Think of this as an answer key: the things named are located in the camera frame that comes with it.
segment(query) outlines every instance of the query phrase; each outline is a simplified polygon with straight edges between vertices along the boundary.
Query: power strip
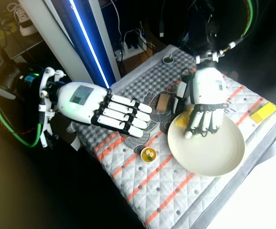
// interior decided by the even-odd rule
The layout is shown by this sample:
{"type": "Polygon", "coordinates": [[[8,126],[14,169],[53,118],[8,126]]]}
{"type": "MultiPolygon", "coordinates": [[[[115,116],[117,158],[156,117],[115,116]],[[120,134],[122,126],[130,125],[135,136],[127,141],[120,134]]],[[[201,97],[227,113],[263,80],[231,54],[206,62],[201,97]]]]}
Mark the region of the power strip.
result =
{"type": "Polygon", "coordinates": [[[140,38],[141,39],[139,39],[139,41],[138,41],[140,46],[138,45],[137,49],[135,49],[133,46],[129,49],[129,48],[127,48],[126,42],[121,42],[122,53],[121,53],[121,50],[115,51],[116,60],[117,61],[121,61],[121,59],[126,60],[132,56],[135,56],[139,53],[146,51],[147,50],[147,45],[146,45],[147,41],[146,41],[146,39],[144,39],[144,37],[142,35],[140,35],[140,38]]]}

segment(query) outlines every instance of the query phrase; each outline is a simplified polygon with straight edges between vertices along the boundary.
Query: white quilted fabric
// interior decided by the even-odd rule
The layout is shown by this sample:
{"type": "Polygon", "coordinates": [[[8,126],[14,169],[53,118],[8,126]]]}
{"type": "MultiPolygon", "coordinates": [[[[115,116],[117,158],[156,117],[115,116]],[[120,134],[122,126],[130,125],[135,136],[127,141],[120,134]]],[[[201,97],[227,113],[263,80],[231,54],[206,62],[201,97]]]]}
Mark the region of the white quilted fabric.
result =
{"type": "MultiPolygon", "coordinates": [[[[228,101],[229,108],[226,108],[225,115],[239,124],[246,140],[245,161],[276,123],[276,112],[266,121],[256,124],[247,111],[253,112],[268,101],[244,86],[241,88],[238,82],[228,77],[225,81],[228,94],[232,97],[228,101]]],[[[156,149],[158,153],[158,158],[152,163],[143,162],[139,154],[135,154],[132,148],[124,144],[119,134],[112,135],[96,155],[147,228],[190,228],[224,189],[238,168],[220,178],[192,174],[173,158],[167,135],[160,131],[159,125],[149,134],[149,140],[144,145],[156,149]]]]}

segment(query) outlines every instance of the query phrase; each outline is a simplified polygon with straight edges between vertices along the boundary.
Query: bowl with yellow liquid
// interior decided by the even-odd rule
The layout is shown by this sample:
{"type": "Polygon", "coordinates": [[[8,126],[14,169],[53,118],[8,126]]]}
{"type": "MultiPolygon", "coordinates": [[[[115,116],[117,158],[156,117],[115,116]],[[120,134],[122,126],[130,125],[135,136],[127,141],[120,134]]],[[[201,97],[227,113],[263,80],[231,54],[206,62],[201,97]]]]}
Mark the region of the bowl with yellow liquid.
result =
{"type": "Polygon", "coordinates": [[[155,149],[146,147],[141,151],[140,156],[143,161],[149,163],[155,160],[157,153],[155,149]]]}

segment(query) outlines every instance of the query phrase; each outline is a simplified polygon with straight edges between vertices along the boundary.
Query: yellow block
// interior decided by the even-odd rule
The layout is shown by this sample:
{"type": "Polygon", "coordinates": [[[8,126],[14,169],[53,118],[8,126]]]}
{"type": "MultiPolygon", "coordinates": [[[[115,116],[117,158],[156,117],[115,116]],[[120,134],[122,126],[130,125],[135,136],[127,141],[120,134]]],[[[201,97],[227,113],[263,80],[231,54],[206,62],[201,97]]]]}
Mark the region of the yellow block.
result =
{"type": "Polygon", "coordinates": [[[274,104],[268,102],[263,107],[261,107],[258,111],[251,115],[251,118],[256,122],[262,122],[266,118],[268,118],[272,113],[276,111],[276,107],[274,104]]]}

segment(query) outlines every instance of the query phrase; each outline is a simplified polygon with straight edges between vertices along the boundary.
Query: quilted tablecloth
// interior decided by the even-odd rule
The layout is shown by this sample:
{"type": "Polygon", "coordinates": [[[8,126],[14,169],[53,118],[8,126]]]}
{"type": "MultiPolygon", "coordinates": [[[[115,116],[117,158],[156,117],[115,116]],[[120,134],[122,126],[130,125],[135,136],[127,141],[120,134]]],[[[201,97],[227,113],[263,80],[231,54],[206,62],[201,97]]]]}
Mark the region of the quilted tablecloth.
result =
{"type": "Polygon", "coordinates": [[[206,228],[276,138],[276,112],[260,124],[250,118],[250,113],[268,101],[225,77],[229,107],[224,113],[244,136],[243,161],[222,177],[201,177],[184,169],[171,154],[167,132],[175,118],[171,105],[180,72],[194,66],[192,56],[170,45],[112,86],[113,93],[152,106],[151,121],[142,138],[94,125],[74,124],[85,148],[98,158],[144,226],[150,229],[206,228]],[[161,58],[171,53],[173,65],[164,65],[161,58]],[[166,112],[156,111],[161,93],[171,95],[166,112]],[[152,163],[140,158],[141,149],[147,146],[158,154],[152,163]]]}

